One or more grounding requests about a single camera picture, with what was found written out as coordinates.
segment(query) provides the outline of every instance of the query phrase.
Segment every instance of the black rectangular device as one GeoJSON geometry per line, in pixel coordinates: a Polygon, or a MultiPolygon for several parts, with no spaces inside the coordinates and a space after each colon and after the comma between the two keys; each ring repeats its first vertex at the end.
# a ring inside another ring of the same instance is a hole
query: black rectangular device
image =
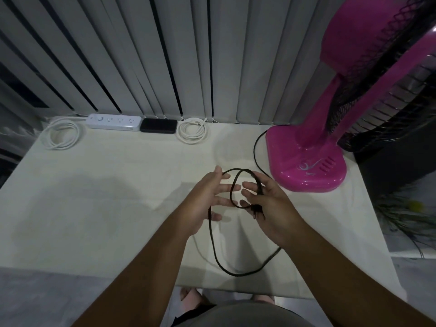
{"type": "Polygon", "coordinates": [[[139,131],[145,133],[174,134],[177,128],[177,120],[144,118],[139,131]]]}

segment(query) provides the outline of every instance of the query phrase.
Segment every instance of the black cable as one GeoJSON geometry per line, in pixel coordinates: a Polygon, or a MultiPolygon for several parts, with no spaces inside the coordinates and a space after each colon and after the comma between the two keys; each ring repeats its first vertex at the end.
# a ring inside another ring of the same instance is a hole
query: black cable
{"type": "MultiPolygon", "coordinates": [[[[264,170],[262,170],[262,169],[260,168],[260,166],[257,164],[257,161],[256,161],[256,155],[255,155],[255,148],[256,148],[257,142],[259,141],[259,139],[260,139],[260,138],[261,138],[265,133],[266,133],[266,131],[263,132],[261,135],[259,135],[259,137],[257,138],[256,142],[254,143],[254,147],[253,147],[253,157],[254,157],[254,162],[256,163],[256,165],[257,165],[257,167],[259,168],[259,170],[261,170],[265,175],[267,175],[266,172],[265,172],[264,170]]],[[[259,213],[263,213],[263,212],[262,212],[262,207],[261,207],[260,205],[258,205],[258,204],[251,204],[251,205],[248,205],[247,207],[240,207],[239,205],[237,205],[237,204],[235,204],[235,203],[233,202],[232,194],[233,194],[233,189],[235,188],[235,185],[236,185],[236,181],[238,180],[238,177],[239,177],[239,175],[240,175],[242,172],[247,172],[247,173],[249,173],[249,174],[254,178],[254,180],[256,181],[256,184],[257,184],[257,194],[258,194],[258,195],[263,195],[263,191],[262,191],[262,183],[260,182],[258,176],[256,176],[256,175],[253,173],[252,170],[248,170],[248,169],[238,169],[238,168],[235,168],[235,169],[227,170],[227,171],[223,172],[223,174],[226,174],[226,173],[228,173],[228,172],[230,172],[230,171],[234,171],[234,170],[239,170],[239,172],[238,172],[237,175],[235,176],[235,179],[233,180],[233,183],[232,183],[232,187],[230,188],[230,201],[233,203],[233,205],[234,205],[235,207],[237,207],[237,208],[239,208],[239,209],[247,209],[247,208],[250,208],[250,209],[253,211],[253,213],[254,213],[254,215],[255,215],[255,218],[256,218],[256,214],[257,214],[258,212],[259,212],[259,213]]],[[[225,268],[220,264],[220,262],[218,261],[217,253],[216,253],[216,251],[215,251],[214,237],[213,237],[213,235],[212,235],[212,211],[211,211],[211,208],[209,208],[209,211],[208,211],[208,220],[209,220],[209,233],[210,233],[210,236],[211,236],[212,248],[214,249],[215,261],[217,262],[218,266],[219,266],[219,267],[220,267],[224,272],[226,272],[228,275],[231,275],[231,276],[247,276],[247,275],[251,275],[251,274],[254,274],[254,273],[258,273],[258,272],[259,272],[261,269],[263,269],[263,268],[266,266],[266,264],[268,264],[268,262],[269,262],[271,259],[273,259],[273,258],[275,257],[275,255],[277,255],[277,254],[279,253],[279,251],[282,249],[282,248],[278,247],[277,250],[276,250],[272,255],[270,255],[270,256],[269,256],[269,257],[268,257],[268,258],[263,262],[262,266],[260,266],[258,269],[254,270],[254,271],[250,271],[250,272],[246,272],[246,273],[232,273],[232,272],[226,270],[226,269],[225,269],[225,268]]]]}

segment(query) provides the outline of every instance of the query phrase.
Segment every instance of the power outlet socket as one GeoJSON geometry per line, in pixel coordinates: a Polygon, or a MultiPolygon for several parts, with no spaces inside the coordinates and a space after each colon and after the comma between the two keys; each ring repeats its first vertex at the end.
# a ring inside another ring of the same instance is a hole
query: power outlet socket
{"type": "Polygon", "coordinates": [[[90,114],[85,124],[91,129],[115,129],[118,131],[139,131],[142,117],[126,115],[90,114]]]}

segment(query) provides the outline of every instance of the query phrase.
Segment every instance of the white cable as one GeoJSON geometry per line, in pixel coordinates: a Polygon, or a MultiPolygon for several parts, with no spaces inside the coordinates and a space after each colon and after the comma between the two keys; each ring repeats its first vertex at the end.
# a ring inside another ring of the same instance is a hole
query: white cable
{"type": "Polygon", "coordinates": [[[50,150],[65,150],[73,147],[82,132],[80,126],[74,121],[82,120],[86,120],[86,117],[60,117],[52,120],[40,134],[42,144],[50,150]],[[53,141],[53,131],[62,131],[64,129],[73,129],[73,135],[68,136],[59,143],[55,143],[53,141]]]}
{"type": "Polygon", "coordinates": [[[203,141],[209,133],[209,128],[206,123],[207,118],[199,119],[199,118],[188,118],[184,120],[176,130],[176,137],[183,143],[187,143],[188,145],[193,145],[195,143],[199,143],[203,141]],[[198,126],[197,131],[193,134],[188,132],[188,127],[190,126],[198,126]]]}

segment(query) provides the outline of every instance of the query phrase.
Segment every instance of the pink electric fan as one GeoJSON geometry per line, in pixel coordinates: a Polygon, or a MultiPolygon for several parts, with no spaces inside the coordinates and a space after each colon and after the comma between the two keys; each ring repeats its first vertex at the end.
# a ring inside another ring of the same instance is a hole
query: pink electric fan
{"type": "Polygon", "coordinates": [[[435,25],[435,0],[347,0],[320,55],[337,75],[302,125],[266,133],[274,179],[291,191],[331,191],[347,173],[338,144],[377,147],[435,117],[435,25]]]}

